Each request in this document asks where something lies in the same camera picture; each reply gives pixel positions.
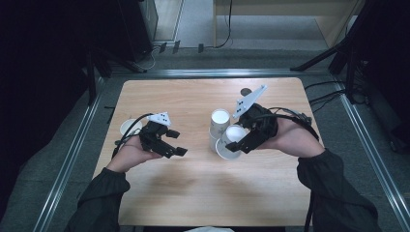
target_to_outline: black cable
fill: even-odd
[[[277,109],[276,112],[278,112],[278,111],[280,111],[280,110],[283,110],[283,111],[289,110],[289,111],[291,111],[290,109],[288,109],[288,108],[283,108],[283,107],[270,107],[270,108],[268,108],[268,109],[269,109],[269,110]]]
[[[131,129],[133,128],[133,126],[135,126],[135,124],[137,124],[141,119],[153,115],[152,113],[147,113],[144,114],[142,116],[140,116],[139,118],[137,118],[135,121],[132,122],[132,124],[130,125],[130,127],[127,129],[127,131],[123,134],[123,136],[120,139],[120,142],[117,144],[117,147],[114,149],[114,151],[112,152],[112,159],[115,157],[115,155],[117,155],[118,151],[120,150],[121,145],[124,143],[124,141],[129,137],[128,133],[131,131]]]
[[[330,94],[327,94],[327,95],[325,95],[325,96],[316,98],[316,99],[314,99],[314,100],[310,100],[310,101],[309,101],[309,104],[312,104],[312,103],[314,103],[314,102],[316,102],[316,101],[321,101],[321,100],[326,99],[326,98],[328,98],[328,97],[331,97],[331,96],[333,96],[333,95],[335,95],[335,94],[339,94],[339,93],[344,94],[345,92],[346,92],[345,90],[337,90],[337,91],[334,91],[334,92],[332,92],[332,93],[330,93]]]
[[[307,131],[309,131],[311,133],[311,135],[313,135],[317,140],[319,140],[319,135],[317,135],[316,131],[314,130],[314,128],[305,120],[301,119],[299,116],[296,117],[292,117],[292,116],[288,116],[288,115],[282,115],[282,114],[262,114],[259,116],[256,116],[252,119],[250,119],[250,122],[254,122],[258,119],[263,119],[263,118],[284,118],[284,119],[288,119],[291,120],[292,122],[302,126],[303,128],[305,128]]]
[[[311,84],[311,85],[308,85],[307,87],[305,87],[305,90],[310,88],[310,87],[313,87],[313,86],[324,85],[324,84],[332,84],[332,83],[342,83],[343,84],[344,81],[334,80],[334,81],[324,81],[324,82],[314,83],[314,84]]]
[[[230,4],[229,4],[229,19],[228,19],[228,29],[229,29],[229,31],[228,31],[228,37],[226,38],[226,41],[223,44],[215,46],[214,48],[221,48],[221,47],[225,46],[226,43],[229,41],[230,33],[231,33],[231,24],[230,24],[231,16],[232,16],[232,0],[230,1]]]
[[[315,112],[319,111],[319,110],[322,109],[327,103],[333,101],[336,97],[339,97],[339,96],[341,96],[341,95],[342,95],[342,94],[334,95],[334,96],[332,96],[329,100],[321,101],[321,102],[324,102],[324,103],[323,103],[319,108],[313,110],[312,113],[315,113]]]

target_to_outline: person's right hand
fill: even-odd
[[[277,149],[290,156],[311,158],[322,154],[325,148],[302,126],[288,119],[278,118],[278,133],[257,149]]]
[[[133,136],[120,148],[106,168],[115,172],[127,172],[147,160],[160,158],[162,156],[155,152],[144,151],[139,136]]]

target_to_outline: black sleeve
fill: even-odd
[[[104,168],[82,194],[65,231],[119,231],[121,199],[130,189],[125,177]]]
[[[298,177],[313,194],[315,232],[381,231],[375,206],[347,182],[339,156],[326,150],[314,158],[299,158]]]

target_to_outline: white paper cup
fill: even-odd
[[[125,122],[123,123],[123,125],[121,125],[120,133],[124,135],[124,133],[127,132],[127,129],[131,126],[131,124],[132,124],[133,122],[135,122],[135,120],[136,120],[136,119],[129,119],[129,120],[125,121]],[[141,123],[141,121],[139,121],[139,122],[137,122],[137,123],[132,127],[132,129],[130,130],[129,134],[127,134],[127,135],[139,134],[139,132],[141,131],[141,129],[142,129],[142,123]]]
[[[213,152],[217,152],[217,142],[218,139],[220,139],[219,137],[213,137],[211,134],[211,131],[209,131],[209,147],[211,148],[211,151]]]
[[[230,114],[225,109],[216,109],[211,115],[210,132],[213,137],[220,138],[230,125]]]
[[[239,125],[231,125],[223,133],[222,137],[218,139],[216,150],[220,157],[226,160],[234,160],[238,158],[242,151],[231,152],[225,146],[231,142],[239,142],[247,135],[244,128]]]

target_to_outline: white bracket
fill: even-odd
[[[262,95],[262,93],[268,88],[266,85],[260,86],[259,89],[251,92],[250,94],[244,96],[240,100],[236,100],[236,109],[232,117],[234,119],[239,118],[245,112],[247,112],[250,107],[256,102],[257,99]]]
[[[168,112],[153,114],[147,117],[149,121],[156,122],[165,126],[171,126],[171,121],[168,117]]]

